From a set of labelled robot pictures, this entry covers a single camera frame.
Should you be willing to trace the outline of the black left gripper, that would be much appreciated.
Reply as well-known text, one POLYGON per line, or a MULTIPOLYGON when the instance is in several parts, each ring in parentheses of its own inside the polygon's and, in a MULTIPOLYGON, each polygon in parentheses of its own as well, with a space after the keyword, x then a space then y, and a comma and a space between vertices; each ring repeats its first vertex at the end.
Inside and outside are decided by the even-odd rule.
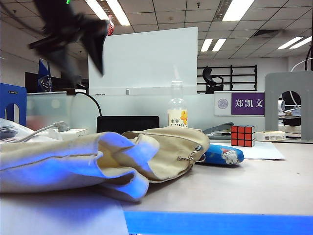
POLYGON ((55 28, 48 35, 28 47, 37 51, 52 52, 53 63, 73 85, 81 84, 76 63, 67 53, 67 45, 81 41, 101 75, 103 66, 103 44, 107 35, 109 20, 92 19, 82 14, 74 17, 74 22, 55 28))

